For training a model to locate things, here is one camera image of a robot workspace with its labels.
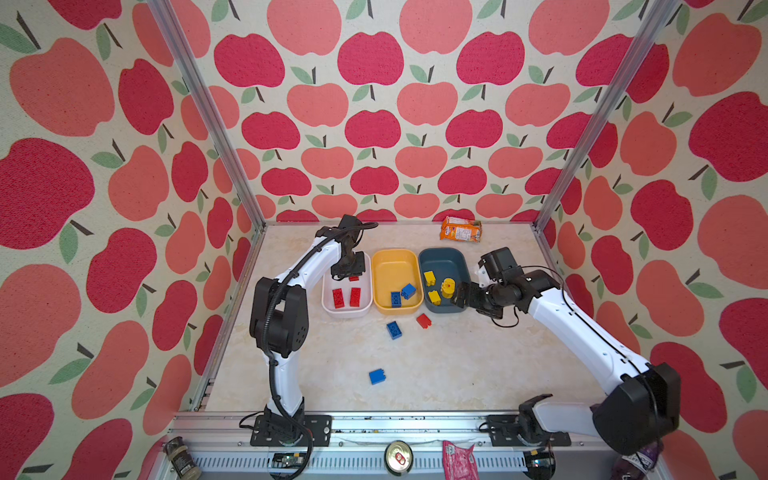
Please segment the white plastic container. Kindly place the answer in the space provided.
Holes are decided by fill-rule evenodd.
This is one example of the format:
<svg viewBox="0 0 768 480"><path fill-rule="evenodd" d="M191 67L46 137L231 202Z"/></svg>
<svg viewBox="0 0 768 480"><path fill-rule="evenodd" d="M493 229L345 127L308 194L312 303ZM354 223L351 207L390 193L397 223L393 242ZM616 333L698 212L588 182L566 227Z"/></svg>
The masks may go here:
<svg viewBox="0 0 768 480"><path fill-rule="evenodd" d="M366 271L360 276L360 280L350 282L347 279L336 281L331 277L331 272L326 271L322 278L322 299L323 309L334 319L355 319L364 317L373 305L373 279L371 258L365 253ZM359 287L362 290L361 303L358 308L349 305L350 290L353 287ZM346 306L342 309L335 309L332 300L332 290L340 288L344 292Z"/></svg>

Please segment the yellow plastic container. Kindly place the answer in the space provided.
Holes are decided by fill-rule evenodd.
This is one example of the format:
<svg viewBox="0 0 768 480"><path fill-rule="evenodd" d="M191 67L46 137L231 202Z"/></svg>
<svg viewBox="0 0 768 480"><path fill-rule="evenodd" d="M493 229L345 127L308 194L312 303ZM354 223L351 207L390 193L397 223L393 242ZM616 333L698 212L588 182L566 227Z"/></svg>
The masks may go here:
<svg viewBox="0 0 768 480"><path fill-rule="evenodd" d="M409 315L416 313L424 302L421 271L417 255L408 249L385 249L372 257L373 299L384 315ZM403 299L400 307L393 307L391 294L400 293L406 285L412 285L415 293Z"/></svg>

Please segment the yellow round lego piece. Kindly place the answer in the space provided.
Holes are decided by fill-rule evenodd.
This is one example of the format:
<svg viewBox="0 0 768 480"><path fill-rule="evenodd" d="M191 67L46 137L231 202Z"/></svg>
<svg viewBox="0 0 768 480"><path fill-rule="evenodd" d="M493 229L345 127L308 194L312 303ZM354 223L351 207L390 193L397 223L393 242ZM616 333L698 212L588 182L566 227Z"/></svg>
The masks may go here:
<svg viewBox="0 0 768 480"><path fill-rule="evenodd" d="M441 283L441 295L443 298L452 299L456 292L456 281L446 277Z"/></svg>

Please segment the dark teal plastic container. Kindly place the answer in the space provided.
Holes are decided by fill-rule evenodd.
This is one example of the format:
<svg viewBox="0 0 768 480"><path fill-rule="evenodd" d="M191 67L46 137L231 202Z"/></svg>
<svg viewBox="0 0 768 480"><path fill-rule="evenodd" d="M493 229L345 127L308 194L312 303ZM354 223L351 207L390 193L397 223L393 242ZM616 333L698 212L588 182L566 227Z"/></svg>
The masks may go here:
<svg viewBox="0 0 768 480"><path fill-rule="evenodd" d="M441 283L446 277L453 278L456 285L462 282L470 282L471 276L463 253L455 248L439 247L427 248L418 255L419 267L421 270L422 286L425 291L426 308L434 314L454 314L460 313L465 308L457 307L451 299L443 298L441 295ZM436 276L436 285L427 287L424 280L424 273L433 271ZM428 297L430 291L437 291L442 297L440 306L433 305Z"/></svg>

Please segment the small red lego brick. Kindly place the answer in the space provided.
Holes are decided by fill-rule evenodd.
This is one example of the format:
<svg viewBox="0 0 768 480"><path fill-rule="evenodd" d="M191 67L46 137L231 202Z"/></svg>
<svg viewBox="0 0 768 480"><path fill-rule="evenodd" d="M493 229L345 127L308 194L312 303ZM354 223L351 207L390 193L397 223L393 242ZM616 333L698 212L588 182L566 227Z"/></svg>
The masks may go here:
<svg viewBox="0 0 768 480"><path fill-rule="evenodd" d="M432 321L426 314L421 314L417 317L417 322L423 329L428 329L432 326Z"/></svg>

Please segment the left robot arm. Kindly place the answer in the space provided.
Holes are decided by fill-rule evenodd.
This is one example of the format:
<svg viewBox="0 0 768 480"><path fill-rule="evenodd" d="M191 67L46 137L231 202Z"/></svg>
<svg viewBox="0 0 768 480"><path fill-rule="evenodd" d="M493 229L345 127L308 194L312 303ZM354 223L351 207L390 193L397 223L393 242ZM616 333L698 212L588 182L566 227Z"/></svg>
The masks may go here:
<svg viewBox="0 0 768 480"><path fill-rule="evenodd" d="M377 222L346 214L336 226L317 230L308 250L283 273L256 283L249 334L268 369L265 425L257 428L266 437L286 446L314 443L298 380L299 350L309 334L308 296L326 274L344 280L365 273L358 245L366 231L377 227Z"/></svg>

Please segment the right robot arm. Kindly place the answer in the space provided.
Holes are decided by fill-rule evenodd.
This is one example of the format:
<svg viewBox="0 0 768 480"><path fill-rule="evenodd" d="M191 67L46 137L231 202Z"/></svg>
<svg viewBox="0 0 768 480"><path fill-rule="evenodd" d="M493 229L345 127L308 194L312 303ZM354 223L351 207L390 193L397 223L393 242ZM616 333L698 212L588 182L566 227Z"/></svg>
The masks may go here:
<svg viewBox="0 0 768 480"><path fill-rule="evenodd" d="M523 402L512 426L523 444L538 446L555 433L576 433L630 455L678 429L678 372L666 363L651 364L601 327L570 298L556 271L521 266L501 248L481 257L477 274L476 282L458 283L453 304L493 321L507 308L530 315L586 366L606 395L592 406L556 402L549 394Z"/></svg>

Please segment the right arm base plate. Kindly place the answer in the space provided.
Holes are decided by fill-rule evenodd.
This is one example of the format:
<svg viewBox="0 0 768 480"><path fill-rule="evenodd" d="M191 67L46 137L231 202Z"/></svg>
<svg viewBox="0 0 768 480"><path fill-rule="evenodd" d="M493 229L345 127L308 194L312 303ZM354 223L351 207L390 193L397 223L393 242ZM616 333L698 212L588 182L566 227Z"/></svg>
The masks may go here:
<svg viewBox="0 0 768 480"><path fill-rule="evenodd" d="M568 447L570 436L564 432L546 432L529 415L489 415L480 424L478 431L489 436L494 447Z"/></svg>

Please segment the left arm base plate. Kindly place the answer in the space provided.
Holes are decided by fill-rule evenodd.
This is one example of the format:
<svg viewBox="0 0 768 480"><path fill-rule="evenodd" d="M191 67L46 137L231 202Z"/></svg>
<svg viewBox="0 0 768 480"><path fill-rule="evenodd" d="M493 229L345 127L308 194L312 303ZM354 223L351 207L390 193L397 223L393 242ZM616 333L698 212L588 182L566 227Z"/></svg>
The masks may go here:
<svg viewBox="0 0 768 480"><path fill-rule="evenodd" d="M254 447L328 447L332 433L331 415L305 415L302 427L279 414L270 412L257 417L250 445Z"/></svg>

